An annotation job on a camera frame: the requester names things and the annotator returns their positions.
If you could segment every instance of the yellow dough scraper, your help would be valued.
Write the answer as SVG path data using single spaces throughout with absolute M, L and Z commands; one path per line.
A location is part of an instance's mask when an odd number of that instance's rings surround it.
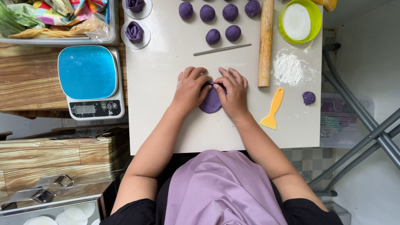
M 276 90 L 275 95 L 272 98 L 270 113 L 267 117 L 264 117 L 264 119 L 261 120 L 261 125 L 276 130 L 275 113 L 278 111 L 278 108 L 282 102 L 283 92 L 283 88 L 278 88 Z

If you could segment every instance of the black sleeve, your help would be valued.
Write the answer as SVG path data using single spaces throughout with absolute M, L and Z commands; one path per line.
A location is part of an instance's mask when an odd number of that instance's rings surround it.
M 283 202 L 284 216 L 289 225 L 343 225 L 335 212 L 325 212 L 308 199 L 289 199 Z
M 155 223 L 156 203 L 150 199 L 141 199 L 122 206 L 101 221 L 100 225 L 154 225 Z

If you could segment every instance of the small purple dough piece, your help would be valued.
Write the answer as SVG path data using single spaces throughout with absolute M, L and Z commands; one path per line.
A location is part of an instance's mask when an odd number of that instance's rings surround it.
M 143 10 L 144 0 L 125 0 L 126 8 L 132 12 L 138 13 Z
M 143 28 L 135 21 L 131 21 L 126 27 L 125 34 L 129 41 L 138 44 L 143 41 Z
M 249 17 L 255 17 L 261 11 L 261 5 L 257 0 L 251 0 L 244 7 L 244 11 Z
M 203 7 L 200 9 L 200 18 L 204 22 L 209 22 L 213 20 L 215 17 L 215 10 L 213 7 L 209 5 L 203 5 Z
M 222 10 L 222 16 L 227 21 L 235 21 L 239 15 L 239 9 L 234 4 L 227 4 Z
M 214 83 L 207 81 L 206 83 L 203 84 L 201 89 L 203 89 L 207 85 L 214 85 Z M 224 92 L 226 94 L 226 88 L 222 84 L 219 84 L 219 85 L 222 87 L 222 89 L 224 90 Z M 199 108 L 203 112 L 208 113 L 208 114 L 215 113 L 221 107 L 222 107 L 222 105 L 221 105 L 220 98 L 218 97 L 217 91 L 213 87 L 210 89 L 206 98 L 199 106 Z
M 220 39 L 221 34 L 217 29 L 211 29 L 206 35 L 206 42 L 209 44 L 216 44 Z
M 179 15 L 182 19 L 186 20 L 193 15 L 193 6 L 190 2 L 182 2 L 179 5 Z
M 225 31 L 225 36 L 229 41 L 237 41 L 241 34 L 242 30 L 236 25 L 229 26 Z
M 315 102 L 315 94 L 310 92 L 310 91 L 306 91 L 303 94 L 303 99 L 304 99 L 304 103 L 306 105 L 312 104 Z

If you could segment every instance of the wooden rolling pin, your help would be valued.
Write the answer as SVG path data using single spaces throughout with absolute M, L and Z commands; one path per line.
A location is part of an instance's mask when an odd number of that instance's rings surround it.
M 272 28 L 274 21 L 274 0 L 265 0 L 261 5 L 260 56 L 258 59 L 259 88 L 270 86 Z

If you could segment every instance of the white table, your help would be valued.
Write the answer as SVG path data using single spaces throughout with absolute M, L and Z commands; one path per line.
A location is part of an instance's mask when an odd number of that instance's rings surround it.
M 228 22 L 222 17 L 225 1 L 191 1 L 194 14 L 183 21 L 178 15 L 182 1 L 153 0 L 153 9 L 148 17 L 139 20 L 151 31 L 149 44 L 141 50 L 126 48 L 128 74 L 130 152 L 135 155 L 139 147 L 157 125 L 171 103 L 178 74 L 188 66 L 205 67 L 214 79 L 220 77 L 218 67 L 229 66 L 239 71 L 249 81 L 248 108 L 259 122 L 268 115 L 272 97 L 279 87 L 272 76 L 269 88 L 257 87 L 258 51 L 260 41 L 260 16 L 249 18 L 244 13 L 247 1 L 234 0 L 229 3 L 239 8 L 239 17 Z M 278 17 L 289 0 L 275 0 L 274 33 L 272 57 L 280 54 L 295 55 L 303 60 L 302 65 L 314 70 L 305 72 L 308 81 L 303 85 L 290 87 L 281 84 L 285 94 L 276 114 L 277 129 L 262 127 L 280 148 L 319 146 L 322 30 L 314 39 L 312 48 L 306 54 L 309 43 L 291 45 L 279 34 Z M 216 11 L 216 18 L 208 24 L 201 21 L 198 13 L 204 4 Z M 242 36 L 230 43 L 225 29 L 236 24 L 242 29 Z M 221 32 L 221 41 L 210 47 L 205 41 L 206 33 L 216 28 Z M 193 56 L 195 52 L 248 44 L 252 46 L 234 50 Z M 317 96 L 314 104 L 305 106 L 302 93 L 312 91 Z M 206 114 L 196 109 L 186 119 L 176 145 L 176 153 L 201 152 L 208 149 L 220 151 L 244 150 L 239 133 L 223 109 Z

